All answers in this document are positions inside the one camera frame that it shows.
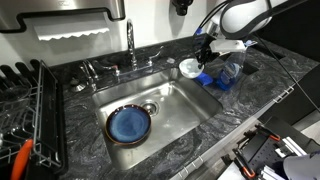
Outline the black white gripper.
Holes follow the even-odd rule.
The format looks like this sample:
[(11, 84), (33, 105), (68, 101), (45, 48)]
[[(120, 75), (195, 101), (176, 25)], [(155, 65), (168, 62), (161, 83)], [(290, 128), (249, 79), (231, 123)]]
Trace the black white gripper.
[(224, 53), (243, 52), (245, 49), (242, 40), (216, 39), (208, 34), (194, 35), (194, 55), (199, 69)]

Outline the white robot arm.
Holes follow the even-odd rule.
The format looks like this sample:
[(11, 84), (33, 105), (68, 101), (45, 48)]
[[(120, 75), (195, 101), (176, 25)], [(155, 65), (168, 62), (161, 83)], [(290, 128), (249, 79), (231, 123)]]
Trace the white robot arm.
[[(198, 68), (221, 53), (242, 52), (242, 38), (266, 26), (289, 0), (220, 0), (201, 21), (194, 32), (194, 53)], [(218, 36), (202, 38), (203, 27), (210, 21), (217, 27)]]

